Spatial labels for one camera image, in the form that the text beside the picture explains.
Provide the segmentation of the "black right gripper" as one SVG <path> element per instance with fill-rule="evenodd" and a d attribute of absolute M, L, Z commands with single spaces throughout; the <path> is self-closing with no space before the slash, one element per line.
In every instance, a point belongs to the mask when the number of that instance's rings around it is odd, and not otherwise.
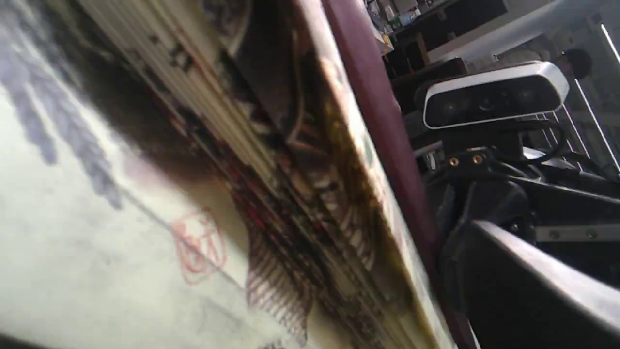
<path fill-rule="evenodd" d="M 569 152 L 551 121 L 430 137 L 444 155 L 426 176 L 440 275 L 480 346 L 617 349 L 619 172 Z"/>

